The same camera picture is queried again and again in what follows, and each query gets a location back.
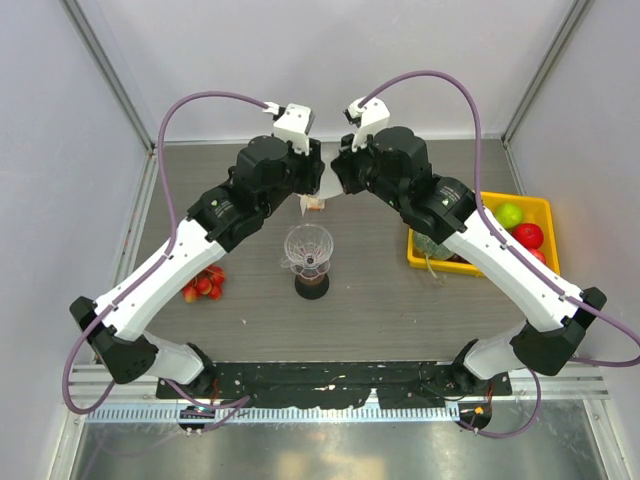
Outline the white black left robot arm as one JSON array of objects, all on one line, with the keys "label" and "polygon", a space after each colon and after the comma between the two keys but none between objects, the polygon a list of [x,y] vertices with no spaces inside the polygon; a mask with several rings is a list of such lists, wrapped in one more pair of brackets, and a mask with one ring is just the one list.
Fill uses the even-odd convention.
[{"label": "white black left robot arm", "polygon": [[198,348],[154,339],[145,330],[182,287],[258,232],[290,195],[319,190],[321,144],[312,139],[309,146],[297,153],[274,136],[250,140],[227,180],[205,191],[130,277],[96,300],[80,296],[71,303],[72,317],[116,383],[149,374],[170,378],[194,398],[212,390],[214,375]]}]

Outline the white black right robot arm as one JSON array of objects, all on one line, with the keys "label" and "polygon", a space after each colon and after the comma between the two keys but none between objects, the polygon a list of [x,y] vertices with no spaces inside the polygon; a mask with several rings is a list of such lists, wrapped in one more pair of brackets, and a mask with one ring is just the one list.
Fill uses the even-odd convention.
[{"label": "white black right robot arm", "polygon": [[340,140],[331,168],[347,194],[368,191],[393,208],[413,231],[445,246],[478,268],[525,316],[514,329],[470,341],[453,362],[452,381],[474,394],[495,375],[528,368],[557,375],[570,361],[606,302],[595,287],[582,290],[546,266],[504,230],[461,181],[436,175],[427,145],[407,127],[368,136],[361,147],[352,134]]}]

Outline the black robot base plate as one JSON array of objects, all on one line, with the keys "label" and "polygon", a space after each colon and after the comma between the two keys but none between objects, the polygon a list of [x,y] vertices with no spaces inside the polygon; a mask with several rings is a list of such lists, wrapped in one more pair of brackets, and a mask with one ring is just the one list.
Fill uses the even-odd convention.
[{"label": "black robot base plate", "polygon": [[447,400],[509,396],[507,373],[476,384],[454,381],[453,369],[429,361],[219,363],[202,397],[229,403],[248,396],[255,408],[361,408],[376,394],[383,409],[442,406]]}]

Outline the black base glass carafe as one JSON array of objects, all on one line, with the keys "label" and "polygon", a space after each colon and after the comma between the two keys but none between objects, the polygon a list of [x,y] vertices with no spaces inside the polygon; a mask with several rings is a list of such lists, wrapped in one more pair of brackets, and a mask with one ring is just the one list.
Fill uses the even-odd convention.
[{"label": "black base glass carafe", "polygon": [[329,268],[329,261],[312,268],[294,265],[291,270],[295,273],[294,288],[296,293],[306,300],[322,298],[330,286]]}]

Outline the white paper coffee filter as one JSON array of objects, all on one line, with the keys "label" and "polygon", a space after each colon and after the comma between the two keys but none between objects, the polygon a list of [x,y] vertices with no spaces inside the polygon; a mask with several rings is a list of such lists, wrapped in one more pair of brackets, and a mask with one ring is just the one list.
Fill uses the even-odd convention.
[{"label": "white paper coffee filter", "polygon": [[324,161],[324,166],[320,179],[320,188],[317,193],[320,200],[328,200],[344,193],[342,183],[331,167],[331,161]]}]

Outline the clear plastic coffee dripper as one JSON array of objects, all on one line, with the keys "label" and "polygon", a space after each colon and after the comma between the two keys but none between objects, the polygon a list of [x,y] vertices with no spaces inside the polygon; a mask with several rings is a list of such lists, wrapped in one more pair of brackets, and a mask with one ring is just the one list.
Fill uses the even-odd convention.
[{"label": "clear plastic coffee dripper", "polygon": [[325,227],[311,223],[291,227],[283,247],[282,268],[306,279],[315,279],[328,272],[334,241]]}]

